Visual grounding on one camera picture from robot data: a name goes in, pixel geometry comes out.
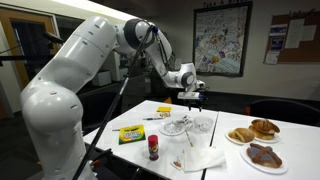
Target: white plate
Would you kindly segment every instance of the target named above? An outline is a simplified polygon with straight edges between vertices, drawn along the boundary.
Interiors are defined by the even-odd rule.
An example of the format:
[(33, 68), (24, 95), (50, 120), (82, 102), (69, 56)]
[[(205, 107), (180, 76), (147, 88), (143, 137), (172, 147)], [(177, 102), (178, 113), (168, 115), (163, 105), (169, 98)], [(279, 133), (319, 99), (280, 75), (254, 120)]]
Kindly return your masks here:
[(278, 154), (278, 156), (282, 160), (282, 165), (279, 168), (270, 168), (270, 167), (262, 166), (260, 164), (253, 163), (252, 160), (250, 159), (250, 157), (247, 155), (247, 149), (249, 147), (250, 147), (249, 144), (243, 145), (240, 148), (240, 154), (241, 154), (242, 158), (251, 166), (259, 169), (260, 171), (270, 173), (270, 174), (283, 174), (288, 170), (288, 161), (285, 160), (284, 158), (280, 157), (279, 154)]
[(226, 132), (226, 138), (227, 138), (229, 141), (231, 141), (231, 142), (233, 142), (233, 143), (236, 143), (236, 144), (240, 144), (240, 145), (244, 145), (244, 144), (247, 144), (247, 143), (251, 143), (251, 142), (252, 142), (252, 141), (250, 141), (250, 142), (244, 143), (244, 142), (241, 142), (241, 141), (238, 140), (238, 139), (233, 139), (233, 138), (229, 137), (229, 133), (231, 133), (233, 130), (234, 130), (234, 129), (229, 130), (229, 131)]
[(166, 130), (164, 130), (164, 126), (166, 124), (162, 124), (160, 127), (159, 127), (159, 131), (164, 134), (164, 135), (167, 135), (167, 136), (177, 136), (179, 134), (182, 134), (184, 131), (185, 131), (185, 128), (184, 126), (182, 126), (181, 130), (179, 132), (175, 132), (175, 133), (169, 133), (167, 132)]
[(265, 140), (265, 139), (259, 139), (259, 138), (254, 138), (256, 141), (264, 142), (264, 143), (276, 143), (280, 140), (279, 136), (277, 134), (274, 135), (274, 138), (271, 140)]

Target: small bottle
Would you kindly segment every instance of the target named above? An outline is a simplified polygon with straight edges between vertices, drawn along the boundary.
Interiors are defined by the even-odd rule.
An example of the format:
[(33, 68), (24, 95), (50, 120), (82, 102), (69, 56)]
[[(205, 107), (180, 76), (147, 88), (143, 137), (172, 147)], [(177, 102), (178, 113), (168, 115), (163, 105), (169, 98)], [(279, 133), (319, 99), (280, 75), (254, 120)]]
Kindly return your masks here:
[(158, 150), (158, 136), (157, 135), (151, 135), (148, 137), (148, 146), (149, 146), (149, 159), (152, 161), (155, 161), (159, 158)]

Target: red bottle cap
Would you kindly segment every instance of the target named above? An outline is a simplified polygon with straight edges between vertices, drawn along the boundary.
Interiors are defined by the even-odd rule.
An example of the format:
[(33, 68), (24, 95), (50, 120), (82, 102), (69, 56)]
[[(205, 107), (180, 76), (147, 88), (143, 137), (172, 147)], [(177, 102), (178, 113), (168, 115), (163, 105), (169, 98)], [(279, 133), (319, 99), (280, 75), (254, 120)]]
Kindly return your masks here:
[(158, 136), (157, 135), (151, 135), (148, 137), (148, 142), (150, 145), (157, 144), (158, 143)]

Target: marker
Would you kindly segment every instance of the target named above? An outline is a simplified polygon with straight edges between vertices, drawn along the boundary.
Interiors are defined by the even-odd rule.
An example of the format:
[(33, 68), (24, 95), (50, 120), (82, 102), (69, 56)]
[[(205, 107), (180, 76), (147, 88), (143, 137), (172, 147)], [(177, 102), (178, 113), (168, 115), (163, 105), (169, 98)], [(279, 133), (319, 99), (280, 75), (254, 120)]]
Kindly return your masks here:
[(144, 118), (143, 120), (159, 120), (159, 119), (164, 119), (164, 118)]

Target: table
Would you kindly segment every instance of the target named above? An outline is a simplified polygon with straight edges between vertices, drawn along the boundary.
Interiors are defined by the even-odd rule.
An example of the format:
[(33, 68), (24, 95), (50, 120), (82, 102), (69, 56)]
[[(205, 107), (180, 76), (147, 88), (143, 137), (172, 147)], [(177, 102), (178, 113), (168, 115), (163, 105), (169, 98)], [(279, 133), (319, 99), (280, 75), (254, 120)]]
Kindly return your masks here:
[[(159, 106), (171, 107), (171, 117), (164, 120), (142, 120), (143, 118), (154, 117)], [(191, 119), (197, 116), (207, 116), (214, 121), (214, 125), (207, 133), (196, 134), (192, 131), (188, 131), (189, 137), (195, 147), (209, 147), (218, 112), (205, 109), (199, 112), (199, 109), (197, 108), (192, 108), (191, 111), (189, 111), (188, 107), (186, 106), (178, 106), (153, 101), (144, 101), (110, 121), (101, 135), (96, 147), (101, 150), (107, 150), (111, 148), (115, 156), (125, 159), (126, 161), (134, 163), (144, 169), (152, 171), (153, 173), (166, 178), (178, 180), (201, 179), (203, 171), (184, 173), (183, 170), (178, 171), (175, 167), (170, 165), (170, 163), (182, 153), (184, 148), (190, 147), (187, 135), (183, 133), (178, 136), (166, 136), (160, 133), (158, 130), (158, 128), (165, 122), (182, 119), (182, 117), (185, 115), (190, 116)], [(112, 129), (119, 129), (121, 127), (139, 124), (144, 125), (146, 137), (152, 134), (158, 136), (160, 157), (157, 161), (149, 160), (147, 140), (119, 145), (119, 132), (112, 131)], [(90, 144), (97, 131), (98, 130), (95, 130), (86, 135), (84, 137), (84, 141)]]
[(219, 112), (212, 144), (224, 149), (226, 163), (207, 169), (206, 180), (211, 179), (319, 179), (320, 177), (320, 128), (271, 120), (280, 128), (279, 142), (271, 146), (288, 161), (284, 174), (268, 174), (257, 170), (243, 160), (240, 145), (229, 141), (225, 134), (237, 127), (248, 127), (255, 117)]

